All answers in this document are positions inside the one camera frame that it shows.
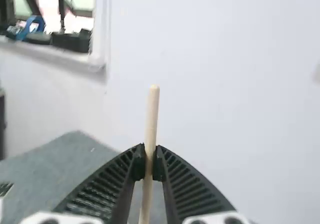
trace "wooden stick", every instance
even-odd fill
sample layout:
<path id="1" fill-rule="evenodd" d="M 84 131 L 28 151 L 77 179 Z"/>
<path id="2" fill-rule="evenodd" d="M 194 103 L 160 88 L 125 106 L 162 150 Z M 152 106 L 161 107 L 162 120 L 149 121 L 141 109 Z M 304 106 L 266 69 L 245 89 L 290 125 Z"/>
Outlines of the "wooden stick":
<path id="1" fill-rule="evenodd" d="M 158 120 L 158 109 L 159 109 L 159 95 L 160 89 L 156 85 L 152 85 L 149 89 L 149 97 L 147 103 L 146 113 L 146 126 L 145 126 L 145 178 L 142 181 L 142 204 L 139 215 L 139 224 L 149 224 L 150 219 L 150 208 L 152 201 L 152 168 L 153 168 L 153 155 L 156 144 L 156 131 L 157 131 L 157 120 Z"/>

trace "gray surface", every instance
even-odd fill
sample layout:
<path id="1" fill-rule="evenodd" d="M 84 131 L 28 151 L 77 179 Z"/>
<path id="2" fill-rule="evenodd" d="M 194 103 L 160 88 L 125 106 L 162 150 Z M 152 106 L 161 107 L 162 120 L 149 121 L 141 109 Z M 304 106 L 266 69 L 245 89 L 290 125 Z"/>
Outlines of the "gray surface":
<path id="1" fill-rule="evenodd" d="M 39 210 L 53 209 L 69 192 L 118 153 L 81 132 L 65 134 L 23 155 L 0 162 L 0 181 L 14 183 L 5 197 L 1 224 L 16 224 Z M 133 193 L 129 223 L 138 222 L 141 182 Z M 166 223 L 163 191 L 154 182 L 150 223 Z"/>

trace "blue object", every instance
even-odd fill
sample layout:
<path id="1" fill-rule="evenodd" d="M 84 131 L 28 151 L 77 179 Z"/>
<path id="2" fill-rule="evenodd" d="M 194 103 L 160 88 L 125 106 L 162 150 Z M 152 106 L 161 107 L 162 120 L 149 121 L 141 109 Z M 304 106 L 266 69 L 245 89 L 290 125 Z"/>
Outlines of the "blue object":
<path id="1" fill-rule="evenodd" d="M 27 19 L 27 22 L 25 24 L 25 28 L 23 30 L 19 31 L 18 33 L 16 33 L 15 39 L 23 41 L 26 38 L 27 34 L 31 33 L 30 26 L 32 23 L 38 24 L 38 27 L 36 29 L 34 29 L 32 31 L 32 33 L 33 32 L 43 32 L 45 30 L 46 23 L 44 22 L 44 19 L 41 16 L 32 15 Z"/>

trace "window sill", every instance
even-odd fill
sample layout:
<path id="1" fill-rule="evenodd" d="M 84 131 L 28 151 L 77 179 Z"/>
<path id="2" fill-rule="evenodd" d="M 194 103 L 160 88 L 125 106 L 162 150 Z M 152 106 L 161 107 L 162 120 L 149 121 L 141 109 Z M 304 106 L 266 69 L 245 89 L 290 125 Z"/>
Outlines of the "window sill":
<path id="1" fill-rule="evenodd" d="M 106 66 L 106 63 L 95 60 L 88 54 L 76 53 L 54 46 L 15 42 L 5 36 L 0 36 L 0 48 L 88 72 L 101 72 Z"/>

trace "black gripper pad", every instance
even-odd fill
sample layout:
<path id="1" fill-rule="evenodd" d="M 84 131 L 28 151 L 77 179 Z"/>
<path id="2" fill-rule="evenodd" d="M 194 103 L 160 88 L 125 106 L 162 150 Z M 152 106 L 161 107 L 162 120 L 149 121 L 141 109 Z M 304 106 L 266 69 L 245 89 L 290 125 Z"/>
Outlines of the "black gripper pad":
<path id="1" fill-rule="evenodd" d="M 54 211 L 94 216 L 104 223 L 127 224 L 134 183 L 145 176 L 144 148 L 139 144 L 103 165 Z"/>
<path id="2" fill-rule="evenodd" d="M 168 224 L 189 216 L 235 210 L 221 192 L 189 163 L 163 146 L 156 147 L 153 179 L 163 184 Z"/>

